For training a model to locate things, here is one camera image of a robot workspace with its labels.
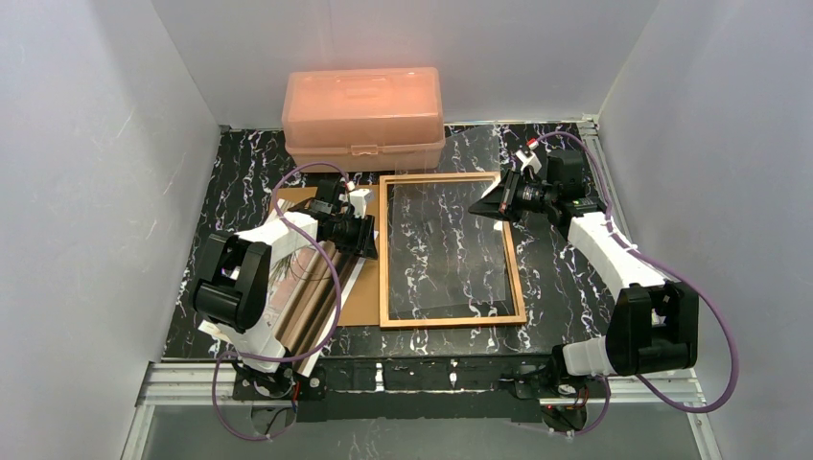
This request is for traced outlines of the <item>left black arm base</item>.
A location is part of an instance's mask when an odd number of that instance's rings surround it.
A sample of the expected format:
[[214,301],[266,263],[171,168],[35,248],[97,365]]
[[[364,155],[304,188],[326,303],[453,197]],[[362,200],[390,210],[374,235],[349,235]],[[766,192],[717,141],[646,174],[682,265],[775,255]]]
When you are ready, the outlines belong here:
[[275,373],[262,373],[237,365],[232,397],[236,401],[321,401],[326,397],[327,385],[322,368],[316,368],[314,377],[304,377],[291,368]]

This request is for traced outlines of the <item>clear acrylic sheet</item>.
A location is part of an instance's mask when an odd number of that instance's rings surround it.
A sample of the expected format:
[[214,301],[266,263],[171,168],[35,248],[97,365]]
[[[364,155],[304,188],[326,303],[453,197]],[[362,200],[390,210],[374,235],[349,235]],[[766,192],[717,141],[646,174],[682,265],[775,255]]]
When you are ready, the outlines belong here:
[[468,211],[499,177],[500,141],[462,128],[421,182],[387,183],[389,319],[514,314],[503,224]]

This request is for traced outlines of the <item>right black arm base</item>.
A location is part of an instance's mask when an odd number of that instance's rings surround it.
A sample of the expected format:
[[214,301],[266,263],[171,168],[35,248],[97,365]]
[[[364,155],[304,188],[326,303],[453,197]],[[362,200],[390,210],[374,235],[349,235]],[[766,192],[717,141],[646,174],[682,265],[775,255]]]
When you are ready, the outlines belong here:
[[607,381],[603,378],[561,374],[552,364],[522,364],[504,381],[520,400],[558,398],[566,405],[583,406],[608,395]]

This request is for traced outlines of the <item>brown cardboard backing board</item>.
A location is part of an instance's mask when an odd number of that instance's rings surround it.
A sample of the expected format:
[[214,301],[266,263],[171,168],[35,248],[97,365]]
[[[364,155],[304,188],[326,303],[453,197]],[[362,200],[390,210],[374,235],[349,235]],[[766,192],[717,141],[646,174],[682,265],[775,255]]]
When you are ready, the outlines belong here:
[[[372,215],[376,218],[374,229],[376,232],[380,229],[380,197],[378,185],[360,185],[360,189],[369,189],[373,192],[372,200],[367,204],[366,214]],[[282,188],[277,194],[277,198],[298,203],[316,193],[317,187],[304,187],[304,188]],[[359,261],[359,270],[353,271],[355,274],[358,271],[358,276],[355,283],[349,290],[347,300],[342,300],[342,311],[339,317],[338,325],[342,327],[357,327],[357,326],[379,326],[380,324],[380,307],[379,307],[379,261],[372,261],[368,259],[363,260],[363,264]]]

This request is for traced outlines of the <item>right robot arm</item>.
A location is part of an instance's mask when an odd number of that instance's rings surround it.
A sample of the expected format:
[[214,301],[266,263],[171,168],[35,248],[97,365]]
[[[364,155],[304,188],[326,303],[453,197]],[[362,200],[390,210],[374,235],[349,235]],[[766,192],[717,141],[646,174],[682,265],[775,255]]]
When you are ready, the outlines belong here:
[[543,214],[594,268],[615,306],[605,334],[557,346],[545,367],[560,383],[587,376],[633,376],[686,369],[697,360],[699,296],[632,254],[606,204],[587,192],[584,154],[555,150],[545,162],[519,150],[518,170],[501,175],[473,203],[471,214],[517,222]]

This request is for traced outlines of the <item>brown wooden picture frame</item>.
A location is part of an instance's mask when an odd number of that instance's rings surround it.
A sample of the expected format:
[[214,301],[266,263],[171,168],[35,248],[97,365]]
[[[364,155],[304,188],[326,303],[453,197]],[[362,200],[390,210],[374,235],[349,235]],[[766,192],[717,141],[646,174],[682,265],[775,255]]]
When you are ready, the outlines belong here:
[[487,316],[468,318],[443,318],[426,320],[391,320],[388,317],[388,249],[387,249],[387,196],[386,185],[389,182],[412,181],[421,182],[424,179],[423,173],[383,175],[379,179],[380,186],[380,234],[378,236],[379,245],[379,267],[380,267],[380,326],[383,329],[429,329],[429,328],[459,328],[459,327],[494,327],[502,325],[523,325],[527,321],[527,314],[522,294],[522,283],[520,280],[518,264],[516,260],[516,246],[511,235],[511,225],[507,221],[500,221],[503,224],[504,245],[506,265],[510,271],[510,287],[513,293],[513,305],[515,312],[509,316]]

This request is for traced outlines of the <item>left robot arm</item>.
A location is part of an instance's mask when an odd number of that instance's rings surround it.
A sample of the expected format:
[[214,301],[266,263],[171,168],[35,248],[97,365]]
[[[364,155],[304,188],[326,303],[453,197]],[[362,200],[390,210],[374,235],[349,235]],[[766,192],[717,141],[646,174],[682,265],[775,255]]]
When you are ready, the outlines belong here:
[[[344,307],[337,254],[375,260],[376,218],[367,209],[375,194],[340,180],[321,182],[313,196],[276,209],[265,223],[240,232],[216,231],[204,245],[190,301],[205,321],[216,325],[251,369],[274,373],[284,363],[306,360],[320,351]],[[267,315],[268,285],[274,265],[310,248],[328,271],[336,291],[332,324],[314,326],[318,343],[303,352],[283,344],[281,316]]]

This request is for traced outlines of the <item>window and plant photo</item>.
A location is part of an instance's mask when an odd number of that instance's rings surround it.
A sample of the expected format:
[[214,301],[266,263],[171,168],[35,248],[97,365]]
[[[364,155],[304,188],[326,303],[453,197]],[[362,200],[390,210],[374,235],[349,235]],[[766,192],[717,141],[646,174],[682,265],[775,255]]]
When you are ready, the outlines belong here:
[[[292,204],[294,203],[290,201],[279,200],[267,219],[276,209],[285,210]],[[340,271],[344,300],[346,300],[347,295],[344,290],[351,286],[353,271],[363,258],[337,254],[334,260]],[[277,316],[283,318],[283,329],[278,334],[279,338],[294,352],[303,352],[319,341],[313,330],[314,326],[332,324],[336,291],[328,271],[325,265],[315,257],[314,251],[307,248],[299,254],[289,256],[275,264],[271,270],[271,277],[272,280],[268,285],[267,315],[271,319]],[[216,325],[205,321],[203,317],[202,319],[203,328],[209,329],[213,335],[220,336],[222,340],[230,344]],[[237,357],[235,348],[233,346],[232,348],[232,352],[227,356],[228,359],[239,361],[248,367],[241,358]],[[306,360],[284,363],[278,370],[288,365],[295,373],[308,376],[314,368],[316,359],[317,353]]]

